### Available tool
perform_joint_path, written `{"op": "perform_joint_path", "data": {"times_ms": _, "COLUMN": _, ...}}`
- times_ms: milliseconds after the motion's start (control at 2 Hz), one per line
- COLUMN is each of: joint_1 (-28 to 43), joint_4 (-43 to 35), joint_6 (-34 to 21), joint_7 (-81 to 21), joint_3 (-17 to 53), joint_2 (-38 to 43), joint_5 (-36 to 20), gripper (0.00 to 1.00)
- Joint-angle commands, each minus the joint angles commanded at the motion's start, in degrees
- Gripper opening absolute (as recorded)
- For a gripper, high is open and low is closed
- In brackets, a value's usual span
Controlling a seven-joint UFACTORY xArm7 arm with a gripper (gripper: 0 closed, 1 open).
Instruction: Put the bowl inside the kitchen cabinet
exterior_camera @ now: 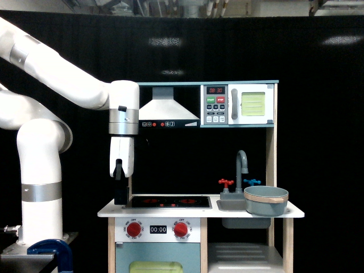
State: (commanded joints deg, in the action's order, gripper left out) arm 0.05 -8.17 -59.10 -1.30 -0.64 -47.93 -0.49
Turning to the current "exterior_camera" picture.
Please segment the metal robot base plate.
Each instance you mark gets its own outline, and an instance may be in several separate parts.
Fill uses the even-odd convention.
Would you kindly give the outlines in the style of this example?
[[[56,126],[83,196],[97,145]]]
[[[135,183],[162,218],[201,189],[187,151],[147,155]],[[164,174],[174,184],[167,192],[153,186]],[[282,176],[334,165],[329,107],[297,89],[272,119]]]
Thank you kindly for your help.
[[[78,232],[63,234],[60,240],[69,247],[78,236]],[[27,255],[31,245],[16,242],[1,252],[1,272],[58,272],[54,254]]]

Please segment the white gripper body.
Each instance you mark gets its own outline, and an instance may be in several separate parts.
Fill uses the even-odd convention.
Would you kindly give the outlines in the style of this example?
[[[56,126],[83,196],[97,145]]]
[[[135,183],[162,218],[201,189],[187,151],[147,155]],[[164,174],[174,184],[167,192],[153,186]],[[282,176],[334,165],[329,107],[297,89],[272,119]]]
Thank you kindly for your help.
[[[122,161],[125,177],[134,173],[134,138],[128,136],[113,136],[110,141],[110,176],[114,177],[117,159]]]

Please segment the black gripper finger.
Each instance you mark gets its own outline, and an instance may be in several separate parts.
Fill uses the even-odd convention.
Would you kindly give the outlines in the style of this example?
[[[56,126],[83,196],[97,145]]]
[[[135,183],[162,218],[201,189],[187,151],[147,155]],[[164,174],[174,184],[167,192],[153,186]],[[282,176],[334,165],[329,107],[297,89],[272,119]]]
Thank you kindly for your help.
[[[122,176],[123,176],[122,160],[116,159],[113,178],[115,178],[115,180],[121,180]]]
[[[129,188],[121,187],[114,190],[114,204],[126,205],[129,201]]]

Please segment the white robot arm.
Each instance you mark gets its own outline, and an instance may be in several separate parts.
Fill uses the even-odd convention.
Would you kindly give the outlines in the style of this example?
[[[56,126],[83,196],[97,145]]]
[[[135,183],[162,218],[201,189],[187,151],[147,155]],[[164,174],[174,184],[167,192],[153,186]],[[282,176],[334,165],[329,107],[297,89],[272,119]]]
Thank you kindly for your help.
[[[139,85],[102,82],[17,26],[1,20],[1,58],[74,104],[109,111],[110,176],[128,185],[134,172]],[[22,191],[21,243],[63,237],[60,154],[72,144],[69,126],[37,100],[1,87],[1,128],[17,132]]]

